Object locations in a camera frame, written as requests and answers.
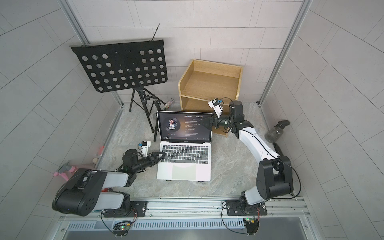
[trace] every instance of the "marble floor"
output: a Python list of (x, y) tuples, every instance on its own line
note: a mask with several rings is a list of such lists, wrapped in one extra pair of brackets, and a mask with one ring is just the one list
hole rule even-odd
[[(123, 107), (123, 113), (117, 124), (110, 144), (105, 151), (99, 169), (115, 170), (122, 164), (122, 154), (143, 140), (151, 141), (149, 152), (158, 151), (160, 136), (153, 142), (153, 133), (142, 109), (135, 104), (132, 112), (129, 105)], [(180, 111), (180, 104), (174, 103), (169, 110)], [(257, 103), (243, 103), (245, 119), (250, 121), (263, 138), (267, 126)], [(256, 184), (258, 164), (248, 148), (232, 133), (228, 137), (212, 135), (212, 165), (210, 182), (158, 180), (157, 165), (137, 174), (130, 187), (116, 188), (127, 192), (131, 197), (189, 197), (239, 195)]]

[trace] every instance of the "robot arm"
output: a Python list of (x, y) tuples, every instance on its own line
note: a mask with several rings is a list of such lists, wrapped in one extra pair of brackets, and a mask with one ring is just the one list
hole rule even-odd
[(242, 102), (231, 101), (229, 105), (230, 113), (227, 116), (223, 116), (222, 108), (221, 106), (218, 107), (217, 103), (220, 103), (220, 100), (215, 99), (209, 104), (209, 106), (213, 106), (217, 115), (200, 120), (199, 123), (208, 129), (220, 126), (229, 128), (248, 147), (259, 163), (256, 186), (244, 191), (240, 197), (240, 202), (244, 203), (244, 206), (250, 206), (292, 193), (292, 170), (290, 167), (284, 168), (285, 165), (291, 165), (290, 160), (285, 156), (280, 156), (268, 147), (257, 134), (253, 125), (245, 120)]

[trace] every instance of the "wooden box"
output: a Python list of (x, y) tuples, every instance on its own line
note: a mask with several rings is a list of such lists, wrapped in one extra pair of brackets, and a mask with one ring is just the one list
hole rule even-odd
[[(223, 97), (239, 98), (243, 67), (194, 59), (179, 80), (179, 94), (182, 111), (207, 112), (214, 110), (208, 102)], [(223, 114), (229, 113), (229, 99), (223, 99)], [(213, 129), (225, 135), (226, 129)]]

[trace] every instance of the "laptop keyboard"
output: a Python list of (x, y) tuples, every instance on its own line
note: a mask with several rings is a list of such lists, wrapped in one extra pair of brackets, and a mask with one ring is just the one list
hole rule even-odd
[(161, 162), (208, 164), (209, 148), (207, 146), (165, 144), (162, 151), (167, 155), (161, 159)]

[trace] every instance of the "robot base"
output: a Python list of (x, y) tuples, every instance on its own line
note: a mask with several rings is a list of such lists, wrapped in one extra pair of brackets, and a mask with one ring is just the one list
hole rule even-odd
[(257, 209), (260, 211), (260, 215), (267, 215), (265, 204), (255, 204), (248, 205), (246, 204), (243, 209), (239, 200), (227, 200), (227, 214), (228, 216), (244, 216), (244, 215), (258, 215)]

